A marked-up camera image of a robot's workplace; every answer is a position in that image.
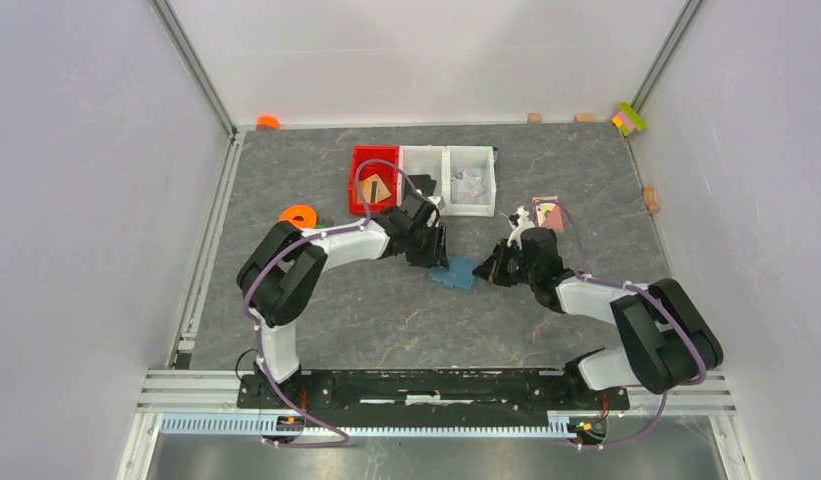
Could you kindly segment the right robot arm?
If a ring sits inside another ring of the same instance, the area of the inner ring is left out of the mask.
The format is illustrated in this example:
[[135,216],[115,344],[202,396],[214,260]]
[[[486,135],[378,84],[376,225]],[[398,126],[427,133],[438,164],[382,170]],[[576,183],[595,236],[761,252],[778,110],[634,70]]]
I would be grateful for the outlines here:
[[617,329],[620,347],[565,365],[564,396],[577,408],[592,406],[612,387],[641,386],[661,395],[699,384],[724,361],[720,342],[678,281],[615,282],[568,268],[551,230],[529,228],[498,241],[473,274],[501,287],[524,284],[551,311]]

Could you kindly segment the blue card holder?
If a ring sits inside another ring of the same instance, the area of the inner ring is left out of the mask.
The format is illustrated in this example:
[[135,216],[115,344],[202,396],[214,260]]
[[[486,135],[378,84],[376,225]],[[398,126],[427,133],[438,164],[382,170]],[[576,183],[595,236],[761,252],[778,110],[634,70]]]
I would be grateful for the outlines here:
[[468,258],[449,256],[448,267],[431,267],[428,271],[431,282],[451,290],[473,291],[477,277],[473,271],[479,264]]

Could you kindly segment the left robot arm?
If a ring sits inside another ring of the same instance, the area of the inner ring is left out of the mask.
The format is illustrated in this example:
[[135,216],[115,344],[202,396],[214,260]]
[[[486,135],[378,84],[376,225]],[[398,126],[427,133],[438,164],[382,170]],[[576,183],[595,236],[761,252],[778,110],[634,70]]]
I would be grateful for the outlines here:
[[440,209],[417,192],[397,207],[352,223],[303,229],[280,221],[269,230],[236,277],[258,338],[261,392],[276,407],[300,394],[294,321],[306,309],[320,276],[363,260],[404,256],[408,264],[448,266]]

